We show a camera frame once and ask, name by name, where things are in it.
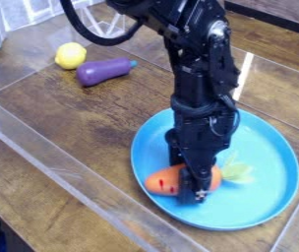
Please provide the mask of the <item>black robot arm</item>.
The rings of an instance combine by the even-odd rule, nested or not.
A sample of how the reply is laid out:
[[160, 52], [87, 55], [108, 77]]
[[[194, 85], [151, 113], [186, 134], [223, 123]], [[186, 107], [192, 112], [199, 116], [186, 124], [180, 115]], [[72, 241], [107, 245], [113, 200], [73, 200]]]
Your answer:
[[175, 74], [175, 126], [166, 134], [170, 162], [186, 165], [179, 172], [179, 202], [200, 203], [210, 192], [216, 155], [230, 147], [241, 123], [231, 97], [241, 71], [224, 10], [216, 0], [107, 2], [164, 38]]

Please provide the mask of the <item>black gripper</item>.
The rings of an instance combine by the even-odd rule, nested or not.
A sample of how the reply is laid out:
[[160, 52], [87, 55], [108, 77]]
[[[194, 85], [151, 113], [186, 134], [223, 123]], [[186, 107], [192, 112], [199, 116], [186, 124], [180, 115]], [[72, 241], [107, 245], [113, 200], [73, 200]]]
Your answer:
[[179, 171], [178, 199], [182, 205], [192, 205], [202, 203], [210, 192], [210, 169], [218, 153], [230, 147], [241, 113], [222, 103], [199, 108], [174, 104], [172, 109], [174, 128], [166, 133], [170, 165], [187, 165]]

